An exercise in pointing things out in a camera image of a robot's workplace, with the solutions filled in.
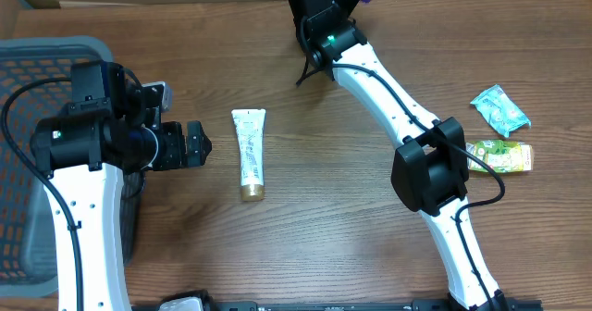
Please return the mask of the white cream tube gold cap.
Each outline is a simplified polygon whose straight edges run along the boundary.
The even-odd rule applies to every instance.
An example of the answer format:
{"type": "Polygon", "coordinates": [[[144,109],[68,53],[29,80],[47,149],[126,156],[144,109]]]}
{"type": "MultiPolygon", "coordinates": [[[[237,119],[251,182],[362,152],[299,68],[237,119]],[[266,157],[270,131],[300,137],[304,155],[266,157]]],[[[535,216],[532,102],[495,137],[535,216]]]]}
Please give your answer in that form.
{"type": "Polygon", "coordinates": [[[240,150],[240,197],[245,202],[256,202],[265,198],[265,114],[264,109],[231,111],[240,150]]]}

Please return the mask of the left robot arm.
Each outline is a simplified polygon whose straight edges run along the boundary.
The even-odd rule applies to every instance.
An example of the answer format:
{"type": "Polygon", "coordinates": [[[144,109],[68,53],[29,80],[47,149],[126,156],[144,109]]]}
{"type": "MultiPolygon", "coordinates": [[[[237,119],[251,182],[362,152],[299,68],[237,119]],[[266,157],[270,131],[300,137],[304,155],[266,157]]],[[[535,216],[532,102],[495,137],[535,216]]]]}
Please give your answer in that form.
{"type": "Polygon", "coordinates": [[[125,177],[204,165],[202,124],[163,122],[171,92],[141,84],[114,62],[71,67],[65,112],[38,122],[31,138],[55,228],[58,307],[129,310],[120,228],[125,177]]]}

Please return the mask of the green tea carton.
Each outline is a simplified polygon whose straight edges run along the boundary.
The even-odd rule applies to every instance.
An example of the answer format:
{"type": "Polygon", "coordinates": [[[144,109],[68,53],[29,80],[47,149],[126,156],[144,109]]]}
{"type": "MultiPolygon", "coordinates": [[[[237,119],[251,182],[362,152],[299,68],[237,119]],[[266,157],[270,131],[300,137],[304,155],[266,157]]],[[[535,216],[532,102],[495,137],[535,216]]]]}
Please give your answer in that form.
{"type": "Polygon", "coordinates": [[[530,144],[485,140],[467,143],[466,151],[498,173],[525,172],[533,169],[534,151],[530,144]]]}

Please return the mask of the teal wet wipes pack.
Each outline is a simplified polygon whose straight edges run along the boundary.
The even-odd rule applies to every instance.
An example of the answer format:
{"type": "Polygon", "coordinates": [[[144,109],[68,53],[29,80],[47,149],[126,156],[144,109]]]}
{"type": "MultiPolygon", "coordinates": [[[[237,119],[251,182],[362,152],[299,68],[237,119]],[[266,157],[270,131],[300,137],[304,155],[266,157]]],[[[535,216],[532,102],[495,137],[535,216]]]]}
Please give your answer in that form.
{"type": "Polygon", "coordinates": [[[499,135],[509,138],[523,126],[531,127],[528,116],[516,105],[498,84],[484,90],[471,101],[488,125],[499,135]]]}

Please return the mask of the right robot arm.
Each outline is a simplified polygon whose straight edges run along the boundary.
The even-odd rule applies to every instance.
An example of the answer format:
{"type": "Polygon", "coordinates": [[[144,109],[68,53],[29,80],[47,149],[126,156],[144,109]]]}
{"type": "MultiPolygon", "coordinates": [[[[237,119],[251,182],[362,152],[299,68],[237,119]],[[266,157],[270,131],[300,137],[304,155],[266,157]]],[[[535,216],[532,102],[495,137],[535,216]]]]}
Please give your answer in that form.
{"type": "Polygon", "coordinates": [[[383,127],[394,147],[391,185],[434,239],[453,310],[507,310],[473,230],[467,198],[469,162],[462,125],[419,105],[381,64],[352,11],[361,0],[288,0],[306,56],[302,77],[325,73],[383,127]]]}

